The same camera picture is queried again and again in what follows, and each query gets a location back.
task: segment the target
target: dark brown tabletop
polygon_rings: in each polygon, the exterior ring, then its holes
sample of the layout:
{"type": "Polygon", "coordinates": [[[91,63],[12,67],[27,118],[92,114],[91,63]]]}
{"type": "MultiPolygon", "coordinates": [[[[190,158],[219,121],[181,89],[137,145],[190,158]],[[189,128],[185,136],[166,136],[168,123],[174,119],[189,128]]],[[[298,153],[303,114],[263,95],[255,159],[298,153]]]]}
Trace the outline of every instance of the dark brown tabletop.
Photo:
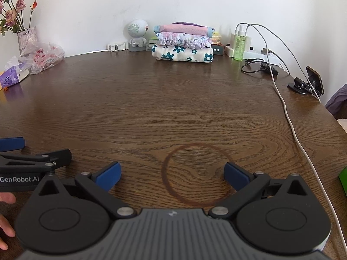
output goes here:
{"type": "MultiPolygon", "coordinates": [[[[332,216],[271,77],[244,74],[241,64],[226,56],[211,64],[159,61],[150,52],[128,51],[68,57],[0,91],[0,137],[23,136],[25,154],[69,148],[73,162],[57,171],[61,177],[120,161],[122,177],[112,193],[136,209],[210,208],[231,192],[223,166],[233,159],[273,178],[301,174],[332,216]]],[[[347,165],[347,134],[312,96],[288,90],[292,81],[280,71],[276,83],[346,232],[338,174],[347,165]]],[[[1,205],[0,213],[13,224],[29,196],[16,193],[17,203],[1,205]]],[[[332,222],[324,252],[345,259],[332,222]]],[[[1,260],[22,252],[15,238],[0,236],[9,244],[1,260]]]]}

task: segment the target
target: white robot figurine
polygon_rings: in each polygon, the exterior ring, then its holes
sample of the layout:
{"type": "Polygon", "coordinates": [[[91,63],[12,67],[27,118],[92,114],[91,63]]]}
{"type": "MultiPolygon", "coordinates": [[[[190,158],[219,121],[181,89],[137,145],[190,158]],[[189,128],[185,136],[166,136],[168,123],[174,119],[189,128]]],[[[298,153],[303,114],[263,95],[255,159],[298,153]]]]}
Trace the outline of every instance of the white robot figurine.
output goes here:
{"type": "Polygon", "coordinates": [[[128,28],[129,35],[132,39],[129,40],[129,51],[138,52],[146,50],[147,40],[143,36],[148,31],[148,23],[143,19],[133,20],[128,28]]]}

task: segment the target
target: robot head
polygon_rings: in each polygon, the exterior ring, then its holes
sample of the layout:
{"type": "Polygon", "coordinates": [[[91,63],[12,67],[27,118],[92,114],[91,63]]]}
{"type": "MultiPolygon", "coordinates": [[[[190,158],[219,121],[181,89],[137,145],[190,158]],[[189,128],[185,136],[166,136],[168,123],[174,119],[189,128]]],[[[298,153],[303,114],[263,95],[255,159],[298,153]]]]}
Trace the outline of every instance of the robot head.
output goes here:
{"type": "Polygon", "coordinates": [[[129,35],[133,38],[142,37],[147,31],[148,23],[145,22],[143,19],[133,20],[128,28],[129,35]]]}

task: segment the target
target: finger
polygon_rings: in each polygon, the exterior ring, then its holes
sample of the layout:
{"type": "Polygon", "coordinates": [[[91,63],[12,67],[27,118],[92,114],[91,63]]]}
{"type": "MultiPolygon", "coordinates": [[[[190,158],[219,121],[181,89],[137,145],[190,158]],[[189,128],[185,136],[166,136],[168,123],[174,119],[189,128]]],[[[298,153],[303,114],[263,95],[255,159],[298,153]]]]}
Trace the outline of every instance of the finger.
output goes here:
{"type": "Polygon", "coordinates": [[[0,192],[0,201],[4,201],[8,204],[13,204],[16,202],[16,197],[10,192],[0,192]]]}
{"type": "Polygon", "coordinates": [[[0,238],[0,249],[7,250],[8,246],[7,244],[0,238]]]}
{"type": "Polygon", "coordinates": [[[0,227],[6,235],[10,237],[14,237],[16,235],[15,230],[3,215],[0,215],[0,227]]]}

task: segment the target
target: plastic bag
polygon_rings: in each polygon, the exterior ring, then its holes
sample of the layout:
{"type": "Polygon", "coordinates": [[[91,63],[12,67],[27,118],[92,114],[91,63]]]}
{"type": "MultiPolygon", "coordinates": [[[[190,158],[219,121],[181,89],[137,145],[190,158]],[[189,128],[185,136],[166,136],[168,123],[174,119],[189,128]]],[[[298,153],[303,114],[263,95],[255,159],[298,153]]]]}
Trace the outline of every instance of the plastic bag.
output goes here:
{"type": "Polygon", "coordinates": [[[58,45],[31,41],[27,44],[18,59],[31,65],[31,74],[37,74],[49,67],[55,66],[64,56],[64,50],[58,45]]]}
{"type": "Polygon", "coordinates": [[[19,62],[17,57],[12,57],[5,65],[5,70],[0,72],[0,90],[19,83],[29,75],[30,64],[19,62]]]}

